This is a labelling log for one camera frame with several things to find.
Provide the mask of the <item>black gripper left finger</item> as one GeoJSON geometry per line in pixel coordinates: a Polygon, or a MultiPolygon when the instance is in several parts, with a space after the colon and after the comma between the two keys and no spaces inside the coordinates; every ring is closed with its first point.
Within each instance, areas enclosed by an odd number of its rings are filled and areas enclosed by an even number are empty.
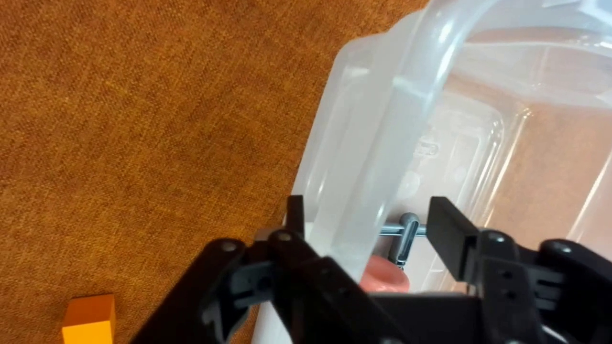
{"type": "Polygon", "coordinates": [[[287,198],[285,228],[304,236],[304,198],[300,194],[287,198]]]}

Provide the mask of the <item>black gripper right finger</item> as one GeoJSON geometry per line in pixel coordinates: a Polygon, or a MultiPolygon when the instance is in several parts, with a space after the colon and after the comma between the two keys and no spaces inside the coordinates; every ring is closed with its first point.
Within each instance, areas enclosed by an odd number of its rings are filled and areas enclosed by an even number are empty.
{"type": "Polygon", "coordinates": [[[431,198],[427,238],[455,280],[469,280],[478,234],[480,228],[448,196],[431,198]]]}

